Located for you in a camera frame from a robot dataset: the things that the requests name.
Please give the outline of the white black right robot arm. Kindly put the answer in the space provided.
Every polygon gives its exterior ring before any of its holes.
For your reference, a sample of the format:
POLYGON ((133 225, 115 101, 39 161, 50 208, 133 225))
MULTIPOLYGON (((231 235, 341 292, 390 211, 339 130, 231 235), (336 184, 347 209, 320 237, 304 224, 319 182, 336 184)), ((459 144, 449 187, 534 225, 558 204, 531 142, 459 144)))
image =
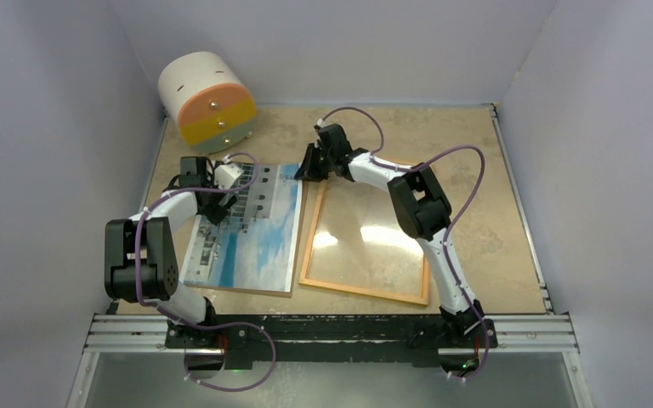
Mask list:
POLYGON ((317 141, 310 143, 296 180, 321 182, 331 174, 389 194, 397 224, 423 251, 437 285, 446 340, 463 346, 473 339, 484 312, 469 287, 450 234, 451 203, 428 163, 408 167, 353 148, 338 124, 319 120, 317 141))

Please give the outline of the building and sky photo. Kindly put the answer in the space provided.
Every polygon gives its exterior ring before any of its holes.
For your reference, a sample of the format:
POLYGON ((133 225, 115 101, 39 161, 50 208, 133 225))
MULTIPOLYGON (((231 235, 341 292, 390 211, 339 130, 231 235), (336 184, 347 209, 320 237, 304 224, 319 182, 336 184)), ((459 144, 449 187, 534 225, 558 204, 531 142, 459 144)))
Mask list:
POLYGON ((289 297, 302 207, 297 164, 262 165, 256 181, 234 194, 227 216, 198 215, 181 280, 188 286, 289 297))

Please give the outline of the yellow wooden picture frame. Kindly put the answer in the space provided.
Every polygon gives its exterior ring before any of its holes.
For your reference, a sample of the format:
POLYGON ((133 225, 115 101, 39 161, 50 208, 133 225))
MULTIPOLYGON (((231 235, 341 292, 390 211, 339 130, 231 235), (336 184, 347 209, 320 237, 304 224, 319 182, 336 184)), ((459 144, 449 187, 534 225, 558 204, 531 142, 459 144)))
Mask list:
POLYGON ((387 193, 331 176, 310 182, 301 286, 425 307, 430 271, 422 249, 396 221, 387 193))

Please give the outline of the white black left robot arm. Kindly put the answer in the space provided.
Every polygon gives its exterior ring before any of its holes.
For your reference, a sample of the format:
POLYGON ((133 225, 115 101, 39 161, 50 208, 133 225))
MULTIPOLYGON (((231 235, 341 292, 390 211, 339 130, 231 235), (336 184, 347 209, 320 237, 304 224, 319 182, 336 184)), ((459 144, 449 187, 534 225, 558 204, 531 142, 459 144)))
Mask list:
POLYGON ((202 215, 214 224, 236 204, 243 174, 233 162, 185 156, 160 198, 141 212, 105 226, 104 285, 113 300, 157 309, 200 348, 219 339, 212 303, 179 279, 173 233, 187 220, 202 215))

